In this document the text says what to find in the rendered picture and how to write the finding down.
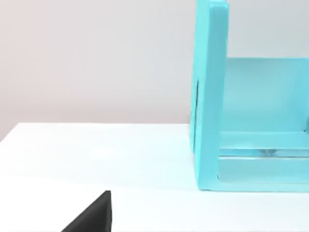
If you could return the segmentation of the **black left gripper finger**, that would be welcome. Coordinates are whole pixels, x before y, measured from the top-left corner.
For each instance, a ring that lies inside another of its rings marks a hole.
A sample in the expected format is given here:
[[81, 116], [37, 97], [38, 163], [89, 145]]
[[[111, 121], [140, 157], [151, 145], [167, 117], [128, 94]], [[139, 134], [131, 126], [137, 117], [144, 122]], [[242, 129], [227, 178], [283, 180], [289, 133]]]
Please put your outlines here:
[[111, 191], [104, 191], [61, 232], [112, 232]]

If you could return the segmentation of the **light blue rack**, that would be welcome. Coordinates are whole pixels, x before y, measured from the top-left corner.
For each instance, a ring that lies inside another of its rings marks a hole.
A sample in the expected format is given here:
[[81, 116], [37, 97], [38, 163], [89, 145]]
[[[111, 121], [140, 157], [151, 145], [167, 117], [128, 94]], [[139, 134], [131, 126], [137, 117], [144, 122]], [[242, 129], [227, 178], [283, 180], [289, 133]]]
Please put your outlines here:
[[228, 0], [196, 0], [190, 147], [197, 186], [309, 192], [309, 58], [230, 58]]

